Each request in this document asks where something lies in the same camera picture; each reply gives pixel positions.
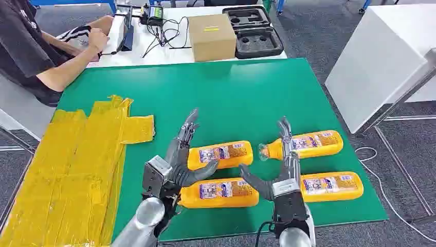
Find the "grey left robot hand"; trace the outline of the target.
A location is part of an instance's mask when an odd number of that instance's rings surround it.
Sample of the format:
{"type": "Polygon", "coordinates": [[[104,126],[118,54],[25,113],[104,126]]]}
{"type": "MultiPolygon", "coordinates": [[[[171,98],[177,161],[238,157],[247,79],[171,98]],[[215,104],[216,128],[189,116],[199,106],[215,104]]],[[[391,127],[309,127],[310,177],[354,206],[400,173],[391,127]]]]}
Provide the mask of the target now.
{"type": "Polygon", "coordinates": [[[188,168],[190,141],[199,126],[195,123],[197,118],[198,108],[195,108],[189,113],[178,134],[171,140],[165,157],[172,167],[170,181],[180,187],[189,187],[210,177],[215,173],[219,164],[218,160],[212,160],[205,167],[196,170],[188,168]]]}

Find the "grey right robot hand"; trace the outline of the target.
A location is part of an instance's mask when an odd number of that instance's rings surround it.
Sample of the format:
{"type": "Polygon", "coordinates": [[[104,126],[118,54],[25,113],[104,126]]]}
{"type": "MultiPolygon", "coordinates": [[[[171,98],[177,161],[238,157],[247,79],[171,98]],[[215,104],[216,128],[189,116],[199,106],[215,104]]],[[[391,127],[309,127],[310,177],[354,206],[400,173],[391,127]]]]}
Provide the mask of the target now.
{"type": "Polygon", "coordinates": [[[292,146],[292,129],[289,121],[283,116],[278,121],[282,144],[282,165],[277,178],[264,181],[249,171],[245,164],[239,164],[240,175],[261,197],[274,201],[278,198],[299,200],[302,198],[300,189],[300,162],[297,152],[292,146]]]}

